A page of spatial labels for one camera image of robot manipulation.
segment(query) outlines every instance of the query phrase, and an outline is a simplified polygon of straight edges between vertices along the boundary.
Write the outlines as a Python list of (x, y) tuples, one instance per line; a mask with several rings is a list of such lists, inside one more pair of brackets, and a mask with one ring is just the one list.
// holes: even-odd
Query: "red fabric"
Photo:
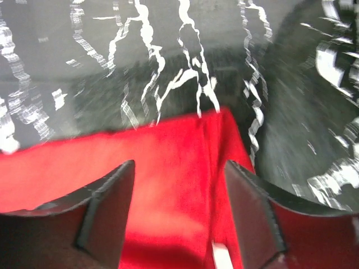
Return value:
[(0, 156), (0, 212), (31, 210), (136, 162), (120, 268), (214, 268), (211, 242), (242, 268), (223, 168), (252, 170), (229, 110)]

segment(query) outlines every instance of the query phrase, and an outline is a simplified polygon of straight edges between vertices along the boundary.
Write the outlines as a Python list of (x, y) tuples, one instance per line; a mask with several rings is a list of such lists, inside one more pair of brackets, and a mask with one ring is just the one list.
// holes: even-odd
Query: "folded red cloth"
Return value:
[(212, 242), (242, 268), (223, 168), (230, 159), (253, 169), (226, 108), (0, 156), (0, 212), (34, 209), (129, 159), (136, 176), (120, 268), (212, 269)]

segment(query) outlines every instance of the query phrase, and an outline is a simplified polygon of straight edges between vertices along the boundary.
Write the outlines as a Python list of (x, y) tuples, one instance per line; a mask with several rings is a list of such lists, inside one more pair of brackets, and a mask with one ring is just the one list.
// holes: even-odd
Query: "white tag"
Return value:
[(228, 249), (223, 244), (212, 243), (213, 259), (216, 269), (233, 269)]

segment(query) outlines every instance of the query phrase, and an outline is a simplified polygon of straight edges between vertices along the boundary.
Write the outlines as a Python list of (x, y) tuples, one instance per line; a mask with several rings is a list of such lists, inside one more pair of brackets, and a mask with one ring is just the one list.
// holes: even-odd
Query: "red cloth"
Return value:
[(223, 168), (252, 170), (227, 109), (115, 134), (96, 134), (0, 156), (0, 212), (31, 210), (136, 162), (120, 268), (214, 268), (211, 242), (242, 268)]

